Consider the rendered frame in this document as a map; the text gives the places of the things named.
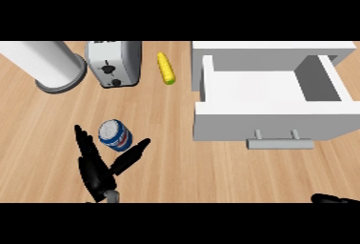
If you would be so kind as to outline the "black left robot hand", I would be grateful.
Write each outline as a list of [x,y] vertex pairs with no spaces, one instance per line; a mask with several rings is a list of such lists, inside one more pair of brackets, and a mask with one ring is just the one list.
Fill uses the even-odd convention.
[[96,202],[107,200],[105,192],[117,191],[114,176],[120,175],[137,162],[151,143],[145,138],[114,160],[108,166],[93,141],[93,136],[76,125],[76,143],[80,150],[78,171],[84,187]]

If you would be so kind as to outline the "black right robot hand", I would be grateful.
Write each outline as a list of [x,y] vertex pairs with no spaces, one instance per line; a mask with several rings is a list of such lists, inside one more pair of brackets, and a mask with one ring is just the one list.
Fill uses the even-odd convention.
[[338,198],[335,195],[315,193],[312,196],[312,201],[315,203],[356,203],[360,204],[360,200],[350,198]]

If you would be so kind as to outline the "blue can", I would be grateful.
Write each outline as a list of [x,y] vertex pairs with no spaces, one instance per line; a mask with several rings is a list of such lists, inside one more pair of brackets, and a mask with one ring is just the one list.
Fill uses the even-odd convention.
[[99,128],[101,142],[115,151],[124,152],[133,145],[133,134],[123,122],[117,119],[107,120]]

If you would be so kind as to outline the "white drawer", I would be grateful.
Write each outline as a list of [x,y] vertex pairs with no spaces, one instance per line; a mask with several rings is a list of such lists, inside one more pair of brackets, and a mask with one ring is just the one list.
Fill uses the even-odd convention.
[[360,129],[360,101],[351,99],[329,57],[310,55],[292,71],[217,71],[202,57],[197,141],[329,140]]

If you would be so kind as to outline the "silver toaster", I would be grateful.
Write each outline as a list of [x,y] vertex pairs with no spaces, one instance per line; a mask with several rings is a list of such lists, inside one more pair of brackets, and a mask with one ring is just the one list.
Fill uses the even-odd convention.
[[140,41],[89,41],[84,56],[105,89],[137,85],[142,63]]

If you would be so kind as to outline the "yellow corn cob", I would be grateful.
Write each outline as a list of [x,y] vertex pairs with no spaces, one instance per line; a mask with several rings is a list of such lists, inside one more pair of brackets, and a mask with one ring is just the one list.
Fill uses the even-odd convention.
[[163,52],[158,53],[158,65],[161,69],[163,79],[167,85],[171,85],[176,81],[174,71]]

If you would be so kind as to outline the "white paper towel roll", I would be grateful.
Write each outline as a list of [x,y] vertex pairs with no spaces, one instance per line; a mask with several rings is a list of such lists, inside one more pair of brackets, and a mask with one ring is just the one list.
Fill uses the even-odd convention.
[[84,61],[64,41],[0,41],[0,53],[43,89],[61,91],[80,81]]

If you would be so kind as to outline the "white cabinet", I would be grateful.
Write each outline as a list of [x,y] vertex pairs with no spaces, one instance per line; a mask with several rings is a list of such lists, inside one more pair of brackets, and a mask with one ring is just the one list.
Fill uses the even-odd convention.
[[354,50],[351,41],[194,41],[192,91],[199,91],[204,55],[217,71],[294,71],[307,56],[325,55],[337,66]]

